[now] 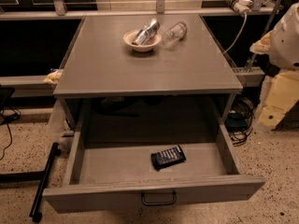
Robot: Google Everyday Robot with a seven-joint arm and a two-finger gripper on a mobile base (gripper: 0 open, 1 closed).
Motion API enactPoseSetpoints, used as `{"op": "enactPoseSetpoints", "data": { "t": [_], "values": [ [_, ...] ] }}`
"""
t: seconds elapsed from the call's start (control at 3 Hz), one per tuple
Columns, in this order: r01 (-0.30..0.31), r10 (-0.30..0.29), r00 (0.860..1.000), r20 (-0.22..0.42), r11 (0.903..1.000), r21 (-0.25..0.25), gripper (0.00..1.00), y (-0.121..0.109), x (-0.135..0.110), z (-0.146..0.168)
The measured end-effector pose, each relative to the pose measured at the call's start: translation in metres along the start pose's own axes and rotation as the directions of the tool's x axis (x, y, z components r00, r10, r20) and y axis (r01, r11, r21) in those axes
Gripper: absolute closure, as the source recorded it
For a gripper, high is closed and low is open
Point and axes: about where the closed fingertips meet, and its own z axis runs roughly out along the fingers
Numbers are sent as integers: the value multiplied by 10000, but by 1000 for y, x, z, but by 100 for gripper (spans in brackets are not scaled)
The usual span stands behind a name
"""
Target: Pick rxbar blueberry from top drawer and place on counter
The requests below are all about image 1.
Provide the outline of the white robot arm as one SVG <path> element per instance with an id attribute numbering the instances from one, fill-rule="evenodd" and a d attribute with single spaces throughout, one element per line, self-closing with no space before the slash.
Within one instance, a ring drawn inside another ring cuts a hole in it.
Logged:
<path id="1" fill-rule="evenodd" d="M 275 27 L 249 50 L 267 54 L 280 71 L 266 78 L 261 90 L 256 124 L 275 129 L 299 101 L 299 3 L 291 5 Z"/>

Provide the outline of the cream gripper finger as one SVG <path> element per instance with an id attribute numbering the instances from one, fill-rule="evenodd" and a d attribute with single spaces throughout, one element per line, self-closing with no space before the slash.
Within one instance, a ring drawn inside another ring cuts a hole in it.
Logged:
<path id="1" fill-rule="evenodd" d="M 257 122 L 275 129 L 299 101 L 299 73 L 281 71 L 274 77 L 266 76 L 260 99 Z"/>

